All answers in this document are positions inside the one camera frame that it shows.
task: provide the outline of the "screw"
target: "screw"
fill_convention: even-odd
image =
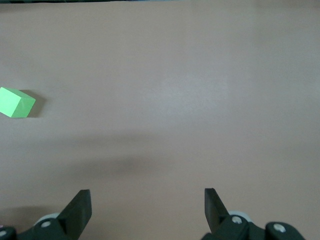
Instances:
[[[286,231],[286,228],[279,223],[274,224],[273,228],[281,233],[284,233]]]
[[[50,224],[51,224],[50,221],[45,221],[45,222],[43,222],[43,223],[41,224],[41,227],[42,227],[42,228],[46,228],[46,227],[50,226]]]
[[[232,222],[234,222],[235,224],[242,224],[242,220],[238,216],[233,216],[232,217]]]
[[[6,235],[6,234],[7,234],[7,232],[6,232],[5,230],[0,231],[0,237],[3,237],[3,236]]]

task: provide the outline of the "table surface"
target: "table surface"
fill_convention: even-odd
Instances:
[[[0,5],[0,224],[90,189],[81,240],[198,240],[204,189],[320,236],[320,2]]]

